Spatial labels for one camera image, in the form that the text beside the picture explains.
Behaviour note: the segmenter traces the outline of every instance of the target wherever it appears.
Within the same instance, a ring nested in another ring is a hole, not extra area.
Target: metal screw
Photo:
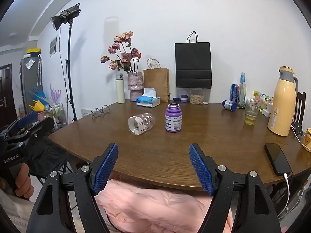
[[[218,166],[218,170],[224,172],[227,170],[227,168],[223,165],[220,165],[220,166]]]
[[[257,173],[255,171],[250,171],[249,173],[252,177],[257,177]]]
[[[82,167],[81,167],[81,171],[82,171],[82,172],[87,172],[87,171],[89,171],[89,169],[90,169],[89,166],[82,166]]]
[[[51,177],[55,177],[56,175],[57,175],[57,171],[53,171],[53,172],[50,173]]]

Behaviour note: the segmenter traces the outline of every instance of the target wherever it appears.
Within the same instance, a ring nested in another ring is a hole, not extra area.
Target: smartphone
[[[265,151],[276,175],[282,176],[284,173],[287,173],[287,175],[291,173],[290,165],[278,144],[266,143]]]

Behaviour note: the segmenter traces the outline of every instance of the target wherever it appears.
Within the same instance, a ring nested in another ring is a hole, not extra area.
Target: door
[[[17,119],[12,90],[12,64],[0,67],[0,131]]]

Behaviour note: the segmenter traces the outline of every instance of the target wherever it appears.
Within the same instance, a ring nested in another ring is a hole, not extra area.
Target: yellow liquid
[[[248,125],[254,125],[257,116],[252,116],[250,114],[245,113],[245,123]]]

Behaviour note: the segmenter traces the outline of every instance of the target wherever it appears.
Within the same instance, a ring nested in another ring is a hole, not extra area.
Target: white charging cable
[[[279,217],[279,220],[282,219],[283,217],[287,216],[290,212],[292,212],[298,206],[298,203],[301,201],[302,196],[304,194],[304,191],[305,191],[305,189],[302,189],[298,192],[298,200],[297,200],[296,204],[291,208],[291,210],[287,211],[285,215]]]
[[[291,127],[292,127],[292,130],[293,130],[293,132],[294,132],[294,134],[295,134],[295,136],[296,136],[296,138],[297,138],[299,144],[301,144],[303,147],[307,148],[307,150],[309,151],[310,149],[309,149],[308,147],[304,146],[304,145],[300,142],[299,138],[298,138],[297,135],[296,135],[296,132],[294,131],[293,125],[291,125]]]
[[[284,173],[283,176],[284,176],[284,179],[285,179],[286,184],[287,184],[288,196],[287,196],[287,202],[286,202],[285,207],[283,208],[283,210],[281,211],[281,213],[278,214],[277,217],[279,217],[279,216],[283,213],[283,211],[285,210],[285,208],[286,208],[287,205],[288,205],[288,201],[290,200],[290,185],[288,184],[288,177],[287,177],[287,174],[286,174],[286,173]]]

